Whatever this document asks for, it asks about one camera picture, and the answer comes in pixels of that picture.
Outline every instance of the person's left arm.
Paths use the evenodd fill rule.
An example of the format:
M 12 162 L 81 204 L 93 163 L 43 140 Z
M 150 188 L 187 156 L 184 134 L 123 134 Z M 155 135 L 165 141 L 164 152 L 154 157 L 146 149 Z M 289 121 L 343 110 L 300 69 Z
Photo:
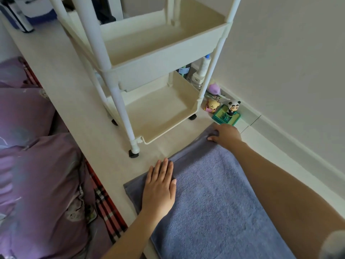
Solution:
M 171 180 L 174 164 L 168 164 L 165 158 L 160 166 L 158 160 L 149 169 L 138 217 L 102 259 L 140 258 L 153 230 L 172 208 L 176 193 L 176 179 Z

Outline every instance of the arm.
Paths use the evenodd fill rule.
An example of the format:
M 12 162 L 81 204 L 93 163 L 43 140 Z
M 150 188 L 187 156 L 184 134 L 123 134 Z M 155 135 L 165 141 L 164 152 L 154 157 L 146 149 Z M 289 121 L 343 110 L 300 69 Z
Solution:
M 174 164 L 165 158 L 160 169 L 150 167 L 142 197 L 142 210 L 124 235 L 102 259 L 138 259 L 159 221 L 175 202 L 176 179 L 171 181 Z
M 237 158 L 257 198 L 296 258 L 318 258 L 333 231 L 345 220 L 321 196 L 253 151 L 230 125 L 215 125 L 219 143 Z

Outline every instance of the white sleeve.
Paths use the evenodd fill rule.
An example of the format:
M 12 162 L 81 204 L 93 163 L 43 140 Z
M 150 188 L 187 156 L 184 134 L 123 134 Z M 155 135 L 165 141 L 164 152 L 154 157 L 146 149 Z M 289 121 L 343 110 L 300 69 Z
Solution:
M 327 237 L 319 259 L 345 259 L 345 230 L 335 231 Z

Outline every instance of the towel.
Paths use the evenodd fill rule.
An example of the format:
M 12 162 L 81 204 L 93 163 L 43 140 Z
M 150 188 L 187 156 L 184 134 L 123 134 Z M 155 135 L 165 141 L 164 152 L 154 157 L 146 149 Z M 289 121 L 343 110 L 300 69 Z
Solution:
M 241 166 L 228 150 L 207 140 L 208 127 L 176 153 L 173 208 L 151 240 L 161 259 L 295 258 L 257 199 Z M 125 183 L 137 213 L 146 173 Z

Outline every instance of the panda figurine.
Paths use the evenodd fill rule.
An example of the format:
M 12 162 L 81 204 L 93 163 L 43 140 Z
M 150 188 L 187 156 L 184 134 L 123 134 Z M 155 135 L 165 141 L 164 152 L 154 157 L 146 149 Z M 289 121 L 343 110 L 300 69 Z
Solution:
M 238 109 L 238 107 L 239 107 L 239 105 L 240 105 L 240 103 L 241 103 L 241 101 L 235 101 L 235 102 L 229 102 L 229 105 L 228 105 L 228 107 L 229 107 L 229 109 L 227 110 L 227 114 L 229 115 L 229 116 L 233 116 L 234 114 L 236 114 L 236 112 L 237 112 L 237 109 Z

